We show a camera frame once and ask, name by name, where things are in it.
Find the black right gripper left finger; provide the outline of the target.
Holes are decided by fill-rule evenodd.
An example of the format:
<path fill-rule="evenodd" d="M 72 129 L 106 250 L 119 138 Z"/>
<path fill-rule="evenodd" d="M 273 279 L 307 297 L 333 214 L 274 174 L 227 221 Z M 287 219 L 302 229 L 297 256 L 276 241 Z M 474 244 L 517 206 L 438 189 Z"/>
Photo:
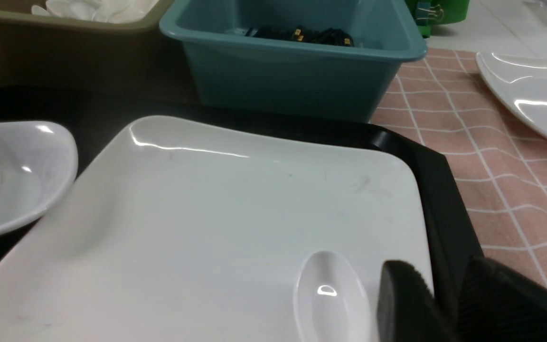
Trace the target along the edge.
<path fill-rule="evenodd" d="M 387 260 L 382 265 L 377 328 L 381 342 L 454 341 L 454 330 L 423 277 L 401 260 Z"/>

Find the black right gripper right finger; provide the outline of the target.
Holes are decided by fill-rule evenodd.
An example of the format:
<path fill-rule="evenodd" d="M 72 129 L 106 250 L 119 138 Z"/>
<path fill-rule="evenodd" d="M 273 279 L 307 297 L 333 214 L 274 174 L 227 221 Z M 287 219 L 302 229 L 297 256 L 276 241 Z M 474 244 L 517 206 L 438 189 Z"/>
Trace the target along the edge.
<path fill-rule="evenodd" d="M 463 342 L 547 342 L 547 289 L 492 258 L 473 257 L 456 328 Z"/>

